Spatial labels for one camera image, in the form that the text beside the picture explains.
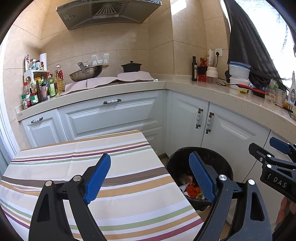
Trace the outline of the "person's right hand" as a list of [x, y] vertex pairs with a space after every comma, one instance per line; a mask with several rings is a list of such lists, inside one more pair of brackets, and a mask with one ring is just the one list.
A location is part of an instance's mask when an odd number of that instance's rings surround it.
[[290, 202], [290, 200], [287, 197], [283, 197], [281, 203], [280, 203], [280, 209], [277, 215], [277, 219], [275, 224], [278, 225], [284, 221], [284, 219], [287, 217], [287, 214], [285, 213], [286, 210], [289, 210], [293, 215], [295, 215], [295, 203]]

